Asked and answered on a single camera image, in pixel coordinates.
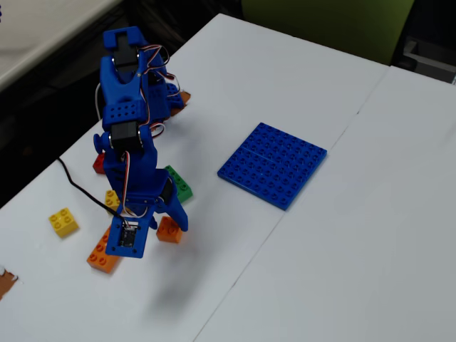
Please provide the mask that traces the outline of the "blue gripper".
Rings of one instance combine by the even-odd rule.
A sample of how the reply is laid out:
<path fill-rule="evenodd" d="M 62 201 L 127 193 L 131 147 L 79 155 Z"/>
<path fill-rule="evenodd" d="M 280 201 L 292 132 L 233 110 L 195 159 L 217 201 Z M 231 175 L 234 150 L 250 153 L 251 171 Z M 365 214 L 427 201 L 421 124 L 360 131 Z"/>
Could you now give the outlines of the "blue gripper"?
<path fill-rule="evenodd" d="M 128 175 L 123 190 L 123 209 L 134 217 L 148 214 L 148 227 L 157 229 L 156 212 L 166 212 L 183 231 L 188 231 L 188 217 L 177 196 L 177 186 L 167 170 L 155 170 L 149 177 Z"/>

